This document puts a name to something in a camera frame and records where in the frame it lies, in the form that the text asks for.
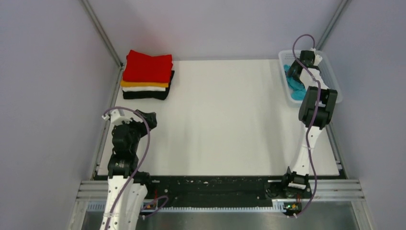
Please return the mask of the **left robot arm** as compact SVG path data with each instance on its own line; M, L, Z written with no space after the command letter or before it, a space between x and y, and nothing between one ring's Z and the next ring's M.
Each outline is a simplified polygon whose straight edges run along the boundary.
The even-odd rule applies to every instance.
M143 137L150 144L150 132L158 124L157 115L118 106L106 110L102 118L113 126L113 152L108 162L107 199L100 228L133 230L144 199L154 190L148 173L136 177L146 158L146 155L138 158L137 149Z

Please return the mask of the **turquoise t shirt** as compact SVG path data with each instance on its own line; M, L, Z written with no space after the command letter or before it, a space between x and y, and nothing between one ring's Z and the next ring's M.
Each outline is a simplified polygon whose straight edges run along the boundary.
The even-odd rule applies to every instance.
M293 77L288 76L287 71L289 70L290 65L284 65L283 69L286 74L286 81L289 89L291 90L290 96L293 100L302 101L306 94L306 88L299 84L293 79Z

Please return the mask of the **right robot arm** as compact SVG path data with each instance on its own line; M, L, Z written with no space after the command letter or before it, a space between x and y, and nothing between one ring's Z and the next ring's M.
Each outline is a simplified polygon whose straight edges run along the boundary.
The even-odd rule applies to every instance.
M298 112L302 135L281 184L281 192L286 197L310 190L309 177L316 176L314 149L323 129L332 120L338 97L338 91L330 88L322 79L318 64L313 60L281 64L286 87L291 91L294 88L304 90Z

